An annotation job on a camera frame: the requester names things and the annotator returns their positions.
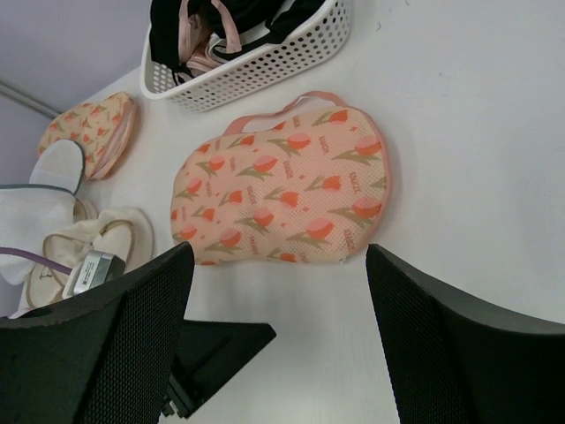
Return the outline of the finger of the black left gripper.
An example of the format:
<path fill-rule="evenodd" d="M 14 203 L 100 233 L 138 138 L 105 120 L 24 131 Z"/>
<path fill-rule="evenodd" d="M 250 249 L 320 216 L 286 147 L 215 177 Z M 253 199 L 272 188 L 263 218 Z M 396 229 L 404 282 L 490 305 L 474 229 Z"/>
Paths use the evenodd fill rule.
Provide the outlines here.
<path fill-rule="evenodd" d="M 267 323 L 184 321 L 167 386 L 167 414 L 189 418 L 273 339 Z"/>

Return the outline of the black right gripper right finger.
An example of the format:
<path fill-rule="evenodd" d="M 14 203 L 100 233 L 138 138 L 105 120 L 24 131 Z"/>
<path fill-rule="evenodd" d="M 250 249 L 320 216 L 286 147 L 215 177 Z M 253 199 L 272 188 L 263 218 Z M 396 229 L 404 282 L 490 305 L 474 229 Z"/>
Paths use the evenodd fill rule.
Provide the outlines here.
<path fill-rule="evenodd" d="M 372 244 L 365 258 L 402 423 L 561 423 L 564 327 L 425 274 Z"/>

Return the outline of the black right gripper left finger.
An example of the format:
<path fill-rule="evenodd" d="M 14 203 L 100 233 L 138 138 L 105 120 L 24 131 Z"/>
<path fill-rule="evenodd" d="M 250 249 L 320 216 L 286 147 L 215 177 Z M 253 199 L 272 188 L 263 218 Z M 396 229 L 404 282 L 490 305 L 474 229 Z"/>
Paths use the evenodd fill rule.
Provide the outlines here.
<path fill-rule="evenodd" d="M 89 291 L 1 321 L 4 423 L 156 423 L 194 256 L 181 243 Z"/>

